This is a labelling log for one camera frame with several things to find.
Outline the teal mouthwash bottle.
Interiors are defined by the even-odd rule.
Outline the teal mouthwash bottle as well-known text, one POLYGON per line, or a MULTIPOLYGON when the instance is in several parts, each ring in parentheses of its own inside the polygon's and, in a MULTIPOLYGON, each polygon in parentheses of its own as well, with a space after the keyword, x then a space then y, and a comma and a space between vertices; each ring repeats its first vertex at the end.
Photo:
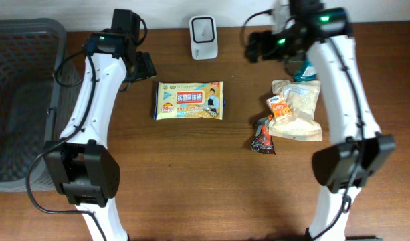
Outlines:
POLYGON ((316 79, 316 69, 309 59, 305 59, 302 67, 294 74, 295 82, 307 82, 316 79))

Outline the orange tissue pack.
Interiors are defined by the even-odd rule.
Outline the orange tissue pack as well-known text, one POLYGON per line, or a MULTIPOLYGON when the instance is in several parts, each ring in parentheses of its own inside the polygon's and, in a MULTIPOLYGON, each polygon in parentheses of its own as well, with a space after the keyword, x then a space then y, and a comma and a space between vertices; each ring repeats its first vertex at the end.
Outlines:
POLYGON ((292 111, 281 94, 267 99, 266 104, 271 110, 275 121, 284 120, 292 115, 292 111))

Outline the beige grain bag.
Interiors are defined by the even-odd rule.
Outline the beige grain bag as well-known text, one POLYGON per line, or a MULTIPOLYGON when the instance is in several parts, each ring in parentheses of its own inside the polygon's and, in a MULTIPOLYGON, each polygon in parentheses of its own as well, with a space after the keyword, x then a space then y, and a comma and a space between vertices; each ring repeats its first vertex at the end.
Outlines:
POLYGON ((272 93, 281 94, 288 104, 292 115, 284 120, 269 123, 271 136, 294 139, 297 141, 321 141, 322 129, 314 120, 317 100, 320 94, 320 82, 291 82, 274 80, 272 93))

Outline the yellow wet wipes pack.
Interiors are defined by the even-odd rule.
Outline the yellow wet wipes pack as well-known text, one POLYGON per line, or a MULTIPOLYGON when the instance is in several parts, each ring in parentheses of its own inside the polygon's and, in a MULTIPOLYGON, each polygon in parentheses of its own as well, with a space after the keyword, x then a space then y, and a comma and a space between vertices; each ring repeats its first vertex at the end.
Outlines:
POLYGON ((154 119, 223 119, 223 82, 163 83, 155 91, 154 119))

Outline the black red snack packet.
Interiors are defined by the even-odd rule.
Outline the black red snack packet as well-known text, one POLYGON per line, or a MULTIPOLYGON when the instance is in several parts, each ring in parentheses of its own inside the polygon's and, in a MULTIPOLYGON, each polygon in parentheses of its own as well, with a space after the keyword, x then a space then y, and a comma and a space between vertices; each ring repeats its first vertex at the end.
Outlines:
POLYGON ((269 123, 273 119, 272 115, 259 119, 254 127, 255 137, 251 142, 251 149, 261 154, 275 154, 272 136, 269 132, 269 123))

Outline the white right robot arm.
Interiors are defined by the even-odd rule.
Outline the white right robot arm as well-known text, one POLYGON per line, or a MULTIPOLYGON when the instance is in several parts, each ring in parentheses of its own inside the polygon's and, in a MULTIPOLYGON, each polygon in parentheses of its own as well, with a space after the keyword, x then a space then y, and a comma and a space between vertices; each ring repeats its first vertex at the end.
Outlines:
POLYGON ((271 34, 261 44, 265 60, 305 54, 321 83, 331 145, 312 156, 320 192, 305 240, 346 240, 351 207, 396 149, 377 124, 361 82, 356 42, 346 10, 321 1, 276 1, 271 34))

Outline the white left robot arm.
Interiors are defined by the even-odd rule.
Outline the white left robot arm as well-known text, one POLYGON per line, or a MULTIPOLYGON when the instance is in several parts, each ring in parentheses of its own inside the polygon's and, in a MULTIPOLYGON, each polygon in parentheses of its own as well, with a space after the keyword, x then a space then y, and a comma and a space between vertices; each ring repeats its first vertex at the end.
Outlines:
POLYGON ((108 128, 123 84, 155 77, 148 52, 137 48, 146 23, 115 9, 110 28, 93 33, 82 52, 85 72, 72 115, 58 141, 45 143, 43 160, 56 191, 83 215, 93 240, 129 240, 115 196, 120 167, 108 151, 108 128))

